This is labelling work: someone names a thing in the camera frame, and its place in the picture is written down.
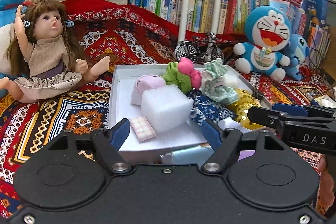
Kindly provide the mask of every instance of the pink cloth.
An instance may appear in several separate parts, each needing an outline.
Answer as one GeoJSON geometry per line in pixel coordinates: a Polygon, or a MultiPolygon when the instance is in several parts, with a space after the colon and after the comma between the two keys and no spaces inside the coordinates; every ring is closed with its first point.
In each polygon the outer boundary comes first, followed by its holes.
{"type": "Polygon", "coordinates": [[[140,76],[134,84],[131,104],[141,106],[142,94],[145,90],[154,90],[166,85],[165,80],[157,75],[140,76]]]}
{"type": "Polygon", "coordinates": [[[189,75],[191,79],[191,86],[197,90],[201,87],[202,76],[201,73],[194,69],[194,64],[188,58],[182,57],[181,61],[177,65],[179,72],[184,75],[189,75]]]}

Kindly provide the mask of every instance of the red patterned blanket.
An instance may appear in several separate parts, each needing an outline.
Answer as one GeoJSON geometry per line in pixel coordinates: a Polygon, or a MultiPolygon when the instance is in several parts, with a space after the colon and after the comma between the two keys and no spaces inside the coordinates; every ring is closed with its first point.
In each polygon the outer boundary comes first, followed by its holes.
{"type": "MultiPolygon", "coordinates": [[[[116,5],[103,0],[64,2],[77,36],[90,60],[95,63],[110,56],[110,69],[81,90],[35,104],[14,101],[8,95],[0,101],[0,213],[8,217],[21,204],[13,188],[13,175],[48,141],[64,129],[87,134],[107,126],[110,84],[119,64],[166,64],[173,60],[178,27],[134,5],[116,5]]],[[[191,39],[191,32],[186,38],[191,39]]],[[[219,36],[222,42],[240,40],[235,35],[219,36]]],[[[259,74],[245,76],[260,87],[271,102],[308,104],[312,92],[327,87],[308,77],[304,82],[274,83],[259,74]]],[[[313,167],[319,155],[297,151],[313,167]]]]}

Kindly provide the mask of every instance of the metal screw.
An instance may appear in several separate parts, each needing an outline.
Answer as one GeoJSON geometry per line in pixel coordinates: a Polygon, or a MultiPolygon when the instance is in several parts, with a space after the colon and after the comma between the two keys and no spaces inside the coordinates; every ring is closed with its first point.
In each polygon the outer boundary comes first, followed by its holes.
{"type": "Polygon", "coordinates": [[[112,168],[114,171],[125,171],[128,169],[128,165],[124,162],[116,162],[115,164],[112,165],[112,168]]]}
{"type": "Polygon", "coordinates": [[[31,215],[26,215],[23,217],[23,221],[27,224],[34,224],[35,223],[35,218],[32,217],[31,215]]]}
{"type": "Polygon", "coordinates": [[[302,216],[300,218],[300,224],[308,224],[310,222],[310,217],[309,216],[302,216]]]}
{"type": "Polygon", "coordinates": [[[209,162],[204,165],[204,169],[210,172],[218,171],[221,166],[215,162],[209,162]]]}
{"type": "Polygon", "coordinates": [[[165,173],[165,174],[170,174],[172,173],[173,170],[171,169],[163,169],[162,172],[165,173]]]}

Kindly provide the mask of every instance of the green cloth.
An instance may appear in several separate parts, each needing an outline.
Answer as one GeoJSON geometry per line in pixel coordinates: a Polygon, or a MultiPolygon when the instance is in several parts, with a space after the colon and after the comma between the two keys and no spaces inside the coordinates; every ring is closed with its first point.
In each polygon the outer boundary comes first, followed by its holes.
{"type": "Polygon", "coordinates": [[[166,81],[167,85],[176,85],[183,93],[187,93],[193,89],[190,76],[179,72],[177,64],[177,62],[169,62],[166,73],[162,78],[166,81]]]}
{"type": "Polygon", "coordinates": [[[203,95],[225,106],[239,100],[239,95],[233,88],[222,85],[224,84],[223,76],[227,73],[228,68],[223,66],[221,58],[205,63],[204,68],[201,86],[203,95]]]}

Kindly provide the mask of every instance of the blue plush toy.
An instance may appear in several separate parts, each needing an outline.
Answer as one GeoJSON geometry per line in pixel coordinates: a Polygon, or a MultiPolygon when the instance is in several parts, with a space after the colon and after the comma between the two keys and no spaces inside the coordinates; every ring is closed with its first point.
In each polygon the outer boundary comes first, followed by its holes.
{"type": "MultiPolygon", "coordinates": [[[[11,23],[14,23],[17,7],[25,0],[0,0],[0,79],[7,76],[11,80],[15,77],[9,75],[11,67],[9,60],[4,56],[11,37],[11,23]]],[[[0,99],[7,94],[7,90],[0,90],[0,99]]]]}
{"type": "Polygon", "coordinates": [[[307,41],[299,34],[292,34],[289,38],[289,43],[283,48],[283,54],[291,60],[289,66],[282,67],[286,75],[300,81],[302,79],[302,75],[299,73],[300,65],[303,64],[309,55],[307,41]]]}
{"type": "Polygon", "coordinates": [[[274,81],[282,81],[286,72],[276,65],[288,66],[290,59],[281,54],[290,37],[290,22],[275,7],[254,9],[245,23],[245,34],[250,42],[236,44],[233,51],[241,58],[235,66],[241,73],[251,71],[265,74],[274,81]]]}

